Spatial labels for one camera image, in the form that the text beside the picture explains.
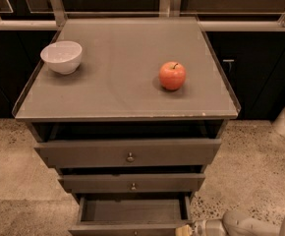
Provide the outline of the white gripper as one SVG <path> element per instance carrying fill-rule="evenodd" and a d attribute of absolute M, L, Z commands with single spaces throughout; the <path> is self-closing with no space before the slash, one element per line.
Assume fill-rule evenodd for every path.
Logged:
<path fill-rule="evenodd" d="M 175 229 L 175 236 L 227 236 L 227 232 L 220 219 L 197 220 L 190 225 Z"/>

